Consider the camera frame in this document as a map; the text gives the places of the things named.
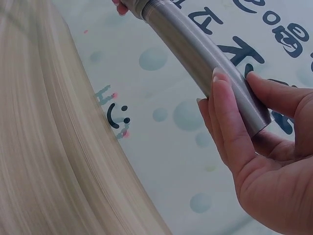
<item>pink dot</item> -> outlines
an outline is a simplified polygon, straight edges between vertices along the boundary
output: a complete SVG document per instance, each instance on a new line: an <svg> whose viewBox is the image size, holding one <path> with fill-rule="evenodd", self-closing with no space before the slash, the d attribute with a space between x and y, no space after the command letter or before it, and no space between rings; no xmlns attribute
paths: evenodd
<svg viewBox="0 0 313 235"><path fill-rule="evenodd" d="M128 137L129 137L129 132L128 132L128 131L125 131L125 132L123 133L123 137L124 137L124 138L128 138Z"/></svg>

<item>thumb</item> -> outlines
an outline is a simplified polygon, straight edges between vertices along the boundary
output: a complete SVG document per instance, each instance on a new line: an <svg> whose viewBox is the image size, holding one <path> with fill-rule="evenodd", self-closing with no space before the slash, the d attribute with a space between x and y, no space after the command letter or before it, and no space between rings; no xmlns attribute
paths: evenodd
<svg viewBox="0 0 313 235"><path fill-rule="evenodd" d="M313 89L289 87L262 79L254 72L247 75L247 80L255 95L265 106L290 118L294 118L300 102L313 95Z"/></svg>

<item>hand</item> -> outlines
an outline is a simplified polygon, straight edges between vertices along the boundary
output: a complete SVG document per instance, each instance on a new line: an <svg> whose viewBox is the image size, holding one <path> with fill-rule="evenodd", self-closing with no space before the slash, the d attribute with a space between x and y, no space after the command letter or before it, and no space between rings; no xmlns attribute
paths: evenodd
<svg viewBox="0 0 313 235"><path fill-rule="evenodd" d="M124 6L120 0L112 0L114 5L116 6L116 10L120 16L125 16L128 12L128 8Z"/></svg>
<svg viewBox="0 0 313 235"><path fill-rule="evenodd" d="M228 77L214 71L209 100L199 102L207 129L232 172L243 209L286 235L313 234L313 89L247 80L270 109L294 119L295 142L262 131L251 140Z"/></svg>

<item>silver pipe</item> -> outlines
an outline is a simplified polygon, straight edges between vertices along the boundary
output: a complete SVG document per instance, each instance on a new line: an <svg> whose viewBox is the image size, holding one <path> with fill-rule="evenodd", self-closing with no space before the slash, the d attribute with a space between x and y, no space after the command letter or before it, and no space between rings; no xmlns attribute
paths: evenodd
<svg viewBox="0 0 313 235"><path fill-rule="evenodd" d="M251 138L272 122L269 110L255 96L243 75L171 0L122 0L122 3L159 35L206 97L210 96L214 68L220 68L229 76Z"/></svg>

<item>smiley face drawing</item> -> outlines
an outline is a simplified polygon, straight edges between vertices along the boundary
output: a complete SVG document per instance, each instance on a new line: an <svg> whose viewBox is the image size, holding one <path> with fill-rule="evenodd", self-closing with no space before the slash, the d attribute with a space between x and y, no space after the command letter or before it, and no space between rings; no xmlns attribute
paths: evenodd
<svg viewBox="0 0 313 235"><path fill-rule="evenodd" d="M113 103L113 104L111 104L111 105L109 106L109 109L108 109L108 112L107 112L107 119L108 119L108 122L109 122L109 124L111 125L111 127L113 127L114 129L118 129L118 128L120 127L119 124L115 123L115 122L113 121L113 119L112 119L112 110L113 110L114 107L115 107L115 103ZM121 108L121 110L122 110L123 112L126 111L127 109L128 109L128 107L127 107L126 105L124 105L124 106ZM131 119L130 119L129 117L123 119L123 122L124 122L125 124L130 123L130 121L131 121Z"/></svg>
<svg viewBox="0 0 313 235"><path fill-rule="evenodd" d="M104 87L103 89L101 89L99 92L97 92L95 94L96 98L98 98L99 104L100 106L104 106L105 104L107 104L109 101L116 99L118 97L117 93L113 93L111 95L108 95L106 97L104 97L104 93L106 93L109 89L111 88L110 85L107 85L106 87ZM122 128L122 130L115 136L118 140L122 139L122 138L127 138L129 136L129 123L131 121L131 119L129 117L127 118L113 118L112 117L112 111L113 113L116 111L116 108L118 107L118 104L116 103L112 103L109 108L108 111L106 113L107 116L107 120L110 124L110 126L114 129L119 129L120 128L120 124L124 123L124 128ZM121 111L125 112L128 110L128 106L124 105L121 108Z"/></svg>

